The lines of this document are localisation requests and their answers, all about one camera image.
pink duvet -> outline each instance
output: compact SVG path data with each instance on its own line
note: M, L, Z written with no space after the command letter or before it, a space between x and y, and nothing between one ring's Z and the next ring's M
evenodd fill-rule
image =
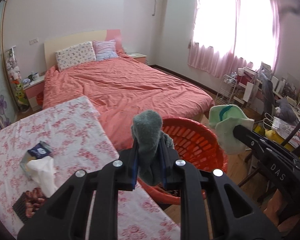
M87 96L117 150L132 146L132 118L147 109L164 116L191 118L208 111L213 99L196 86L132 58L81 64L45 75L43 108Z

white wall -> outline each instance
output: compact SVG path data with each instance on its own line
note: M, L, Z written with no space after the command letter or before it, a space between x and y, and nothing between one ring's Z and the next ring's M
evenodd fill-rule
M299 5L297 0L281 0L281 3L296 7ZM187 47L192 35L194 7L195 0L167 0L156 64L218 91L219 79L187 65ZM299 84L295 85L300 85L300 16L291 14L281 24L281 47L275 76L285 77L286 73L298 80Z
M16 45L22 77L46 70L45 40L92 30L121 29L128 52L148 55L154 64L153 46L162 0L8 0L3 22L4 49ZM29 45L29 40L39 43Z

tissue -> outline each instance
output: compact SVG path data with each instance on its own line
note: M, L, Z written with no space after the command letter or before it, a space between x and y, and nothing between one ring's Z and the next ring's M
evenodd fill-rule
M27 163L31 178L39 185L46 197L51 197L56 192L54 183L54 160L50 156L42 159L32 160Z

wooden headboard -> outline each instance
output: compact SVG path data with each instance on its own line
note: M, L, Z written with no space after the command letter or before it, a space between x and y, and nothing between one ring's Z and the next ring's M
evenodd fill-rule
M55 38L45 41L44 54L46 58L47 69L57 64L55 52L61 49L66 49L87 41L109 41L117 40L117 49L122 48L120 30L103 30L72 34L65 37Z

bedside table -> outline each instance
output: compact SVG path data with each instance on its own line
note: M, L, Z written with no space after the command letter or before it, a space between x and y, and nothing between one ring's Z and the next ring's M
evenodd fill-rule
M136 61L139 61L143 64L146 63L146 55L140 54L140 53L127 53L128 56L133 57Z
M23 88L29 100L32 111L36 111L40 109L40 106L37 103L36 96L40 92L43 92L43 88L44 88L44 76L40 76L38 80L32 81L29 86Z

